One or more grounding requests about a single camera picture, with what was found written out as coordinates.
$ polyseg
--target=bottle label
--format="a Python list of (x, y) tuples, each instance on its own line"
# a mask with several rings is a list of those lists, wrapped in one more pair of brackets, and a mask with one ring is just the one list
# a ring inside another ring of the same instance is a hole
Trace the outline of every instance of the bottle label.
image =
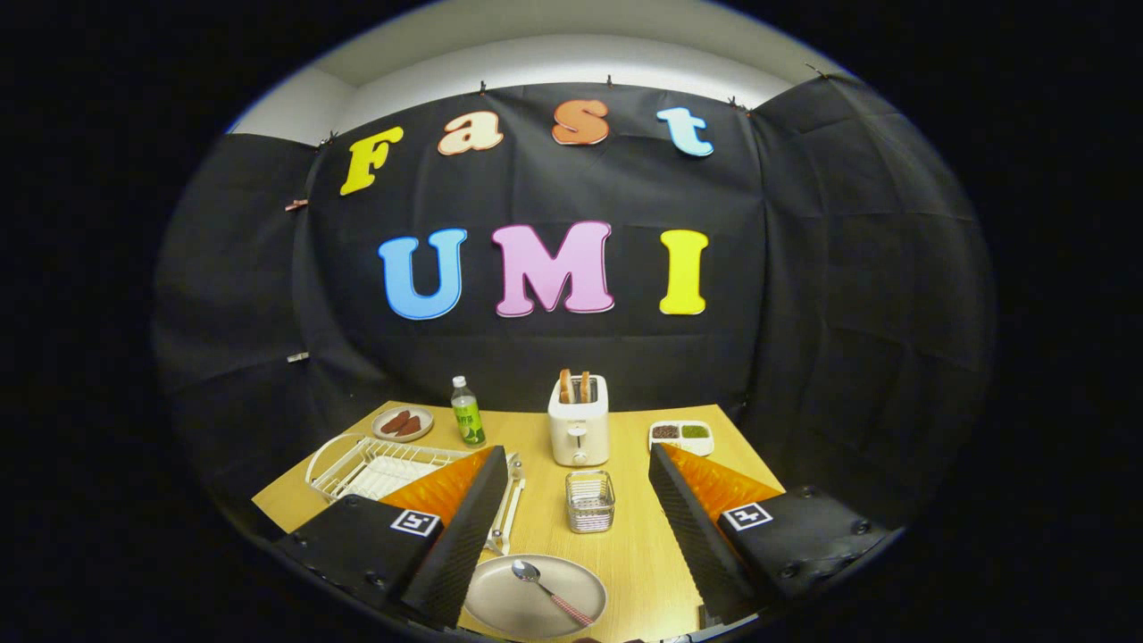
[(453, 412), (456, 413), (456, 426), (461, 428), (461, 437), (465, 444), (485, 442), (485, 425), (480, 421), (480, 410), (475, 403), (454, 407)]

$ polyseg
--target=yellow letter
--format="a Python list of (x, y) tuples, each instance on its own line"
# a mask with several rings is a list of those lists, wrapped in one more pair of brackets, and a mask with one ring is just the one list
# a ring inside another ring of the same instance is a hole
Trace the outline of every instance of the yellow letter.
[(397, 143), (402, 136), (405, 130), (394, 127), (350, 145), (350, 153), (353, 155), (350, 158), (350, 175), (342, 185), (342, 195), (373, 185), (373, 174), (369, 170), (385, 164), (389, 144)]
[(495, 112), (472, 112), (456, 116), (445, 126), (446, 134), (437, 151), (450, 156), (469, 150), (487, 150), (504, 139), (496, 126), (499, 116)]
[(668, 230), (660, 241), (670, 257), (666, 272), (666, 296), (658, 302), (663, 314), (698, 314), (706, 310), (706, 299), (698, 294), (698, 265), (706, 247), (706, 234), (694, 230)]

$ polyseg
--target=wooden table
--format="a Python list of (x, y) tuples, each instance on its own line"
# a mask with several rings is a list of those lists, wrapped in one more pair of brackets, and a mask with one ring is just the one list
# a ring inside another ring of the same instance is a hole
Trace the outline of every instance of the wooden table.
[[(403, 404), (385, 403), (345, 433), (373, 435), (373, 419)], [(451, 409), (424, 408), (433, 415), (433, 428), (413, 444), (471, 451), (461, 441)], [(604, 469), (612, 475), (616, 496), (615, 522), (606, 532), (577, 535), (568, 529), (563, 509), (563, 479), (577, 469), (557, 465), (552, 459), (547, 415), (483, 410), (480, 415), (488, 439), (486, 445), (499, 444), (507, 453), (519, 452), (523, 465), (527, 483), (512, 524), (510, 553), (567, 558), (594, 572), (607, 587), (607, 609), (599, 621), (578, 634), (550, 640), (555, 643), (567, 643), (581, 636), (592, 636), (605, 643), (622, 643), (632, 638), (652, 642), (688, 634), (700, 627), (702, 598), (647, 479), (650, 466), (647, 431), (652, 423), (701, 420), (709, 424), (714, 435), (714, 452), (708, 457), (710, 460), (784, 491), (717, 405), (610, 413), (610, 459), (600, 467), (590, 468)], [(314, 472), (325, 471), (354, 441), (341, 442), (344, 447), (331, 445)], [(255, 505), (286, 532), (302, 527), (327, 507), (325, 499), (303, 480), (309, 460), (298, 463), (254, 497)], [(496, 554), (485, 549), (480, 562), (494, 557)], [(461, 611), (457, 625), (499, 637), (465, 610)]]

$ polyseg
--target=blue letter u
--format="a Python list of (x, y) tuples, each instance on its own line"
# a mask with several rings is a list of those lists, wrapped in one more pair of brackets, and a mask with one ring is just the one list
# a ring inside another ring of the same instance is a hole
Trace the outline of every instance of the blue letter u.
[(414, 236), (390, 239), (377, 248), (385, 263), (385, 295), (393, 312), (406, 319), (440, 316), (461, 299), (461, 243), (469, 236), (463, 227), (446, 227), (429, 234), (429, 244), (437, 248), (440, 287), (437, 294), (423, 296), (413, 289)]

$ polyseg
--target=white ceiling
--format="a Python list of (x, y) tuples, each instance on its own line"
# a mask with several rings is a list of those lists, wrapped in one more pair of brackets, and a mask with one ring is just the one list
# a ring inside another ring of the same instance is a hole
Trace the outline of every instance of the white ceiling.
[(792, 85), (836, 62), (757, 19), (698, 0), (443, 0), (377, 26), (314, 66), (353, 87), (427, 58), (547, 34), (626, 35), (682, 45)]

